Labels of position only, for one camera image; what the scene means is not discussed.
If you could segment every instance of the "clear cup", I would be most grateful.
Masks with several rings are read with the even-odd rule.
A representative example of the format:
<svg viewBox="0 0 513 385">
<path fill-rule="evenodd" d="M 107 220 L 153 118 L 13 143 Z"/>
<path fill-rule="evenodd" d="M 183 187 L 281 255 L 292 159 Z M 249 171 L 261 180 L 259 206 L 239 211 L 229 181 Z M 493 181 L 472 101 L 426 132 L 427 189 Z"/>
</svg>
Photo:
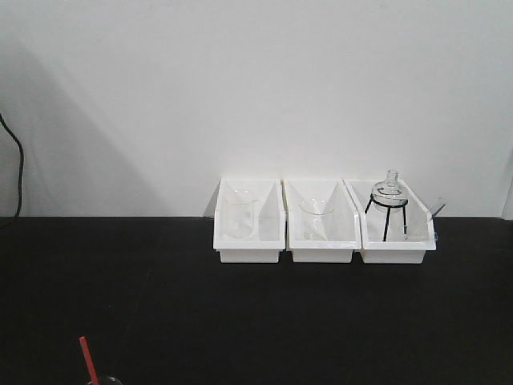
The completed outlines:
<svg viewBox="0 0 513 385">
<path fill-rule="evenodd" d="M 333 204 L 324 199 L 310 198 L 302 201 L 299 207 L 303 238 L 308 241 L 328 241 Z"/>
<path fill-rule="evenodd" d="M 226 194 L 226 234 L 232 238 L 249 238 L 255 230 L 257 199 L 249 190 L 235 189 Z"/>
<path fill-rule="evenodd" d="M 116 377 L 111 377 L 110 375 L 98 377 L 98 381 L 99 385 L 123 385 Z M 93 382 L 90 381 L 87 385 L 93 385 Z"/>
</svg>

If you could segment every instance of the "flask stand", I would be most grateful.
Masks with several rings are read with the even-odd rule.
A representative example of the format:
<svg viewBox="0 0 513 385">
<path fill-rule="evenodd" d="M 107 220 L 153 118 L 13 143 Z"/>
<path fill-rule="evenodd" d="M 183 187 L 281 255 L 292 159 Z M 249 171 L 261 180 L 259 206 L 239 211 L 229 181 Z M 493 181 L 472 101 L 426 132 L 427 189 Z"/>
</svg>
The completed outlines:
<svg viewBox="0 0 513 385">
<path fill-rule="evenodd" d="M 385 222 L 385 230 L 383 232 L 383 241 L 386 242 L 386 234 L 388 233 L 388 225 L 390 221 L 390 210 L 391 209 L 402 209 L 402 221 L 404 223 L 404 234 L 406 235 L 406 205 L 408 205 L 408 200 L 401 205 L 384 205 L 381 202 L 378 202 L 374 199 L 374 194 L 370 194 L 369 203 L 367 204 L 365 213 L 369 211 L 370 204 L 374 202 L 376 205 L 386 208 L 386 222 Z"/>
</svg>

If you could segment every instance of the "white wall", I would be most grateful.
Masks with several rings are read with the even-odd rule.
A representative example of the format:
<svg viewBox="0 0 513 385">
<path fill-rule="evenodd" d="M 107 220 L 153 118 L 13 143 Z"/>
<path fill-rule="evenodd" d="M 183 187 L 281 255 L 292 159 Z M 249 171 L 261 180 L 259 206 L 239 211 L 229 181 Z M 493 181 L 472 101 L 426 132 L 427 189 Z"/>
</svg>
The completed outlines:
<svg viewBox="0 0 513 385">
<path fill-rule="evenodd" d="M 2 0 L 31 216 L 200 216 L 222 175 L 381 178 L 499 217 L 513 2 Z M 0 213 L 16 147 L 0 134 Z"/>
</svg>

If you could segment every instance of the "electrical cord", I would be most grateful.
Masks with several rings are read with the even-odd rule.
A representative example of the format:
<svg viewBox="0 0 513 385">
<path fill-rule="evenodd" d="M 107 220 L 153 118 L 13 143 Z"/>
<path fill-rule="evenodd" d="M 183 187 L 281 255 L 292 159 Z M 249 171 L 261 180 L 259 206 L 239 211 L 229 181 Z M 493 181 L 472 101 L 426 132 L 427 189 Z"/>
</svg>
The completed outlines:
<svg viewBox="0 0 513 385">
<path fill-rule="evenodd" d="M 16 221 L 19 217 L 20 211 L 22 211 L 22 202 L 23 202 L 23 190 L 22 190 L 22 177 L 23 177 L 23 165 L 25 164 L 25 153 L 23 152 L 22 143 L 18 140 L 16 135 L 10 130 L 7 126 L 6 121 L 3 119 L 2 114 L 0 114 L 0 123 L 6 129 L 7 133 L 13 138 L 14 142 L 18 145 L 19 149 L 19 169 L 18 169 L 18 207 L 16 208 L 16 214 L 12 217 L 7 223 L 0 225 L 0 229 L 4 229 L 8 225 L 11 225 L 14 221 Z"/>
</svg>

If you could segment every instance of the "glass flask neck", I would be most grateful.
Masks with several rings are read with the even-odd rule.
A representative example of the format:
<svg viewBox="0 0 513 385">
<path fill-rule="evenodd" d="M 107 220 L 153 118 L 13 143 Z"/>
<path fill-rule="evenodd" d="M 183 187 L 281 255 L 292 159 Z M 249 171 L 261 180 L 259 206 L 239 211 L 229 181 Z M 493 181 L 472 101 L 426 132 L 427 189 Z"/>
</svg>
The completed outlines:
<svg viewBox="0 0 513 385">
<path fill-rule="evenodd" d="M 388 173 L 386 174 L 386 181 L 397 182 L 398 172 L 395 170 L 388 170 Z"/>
</svg>

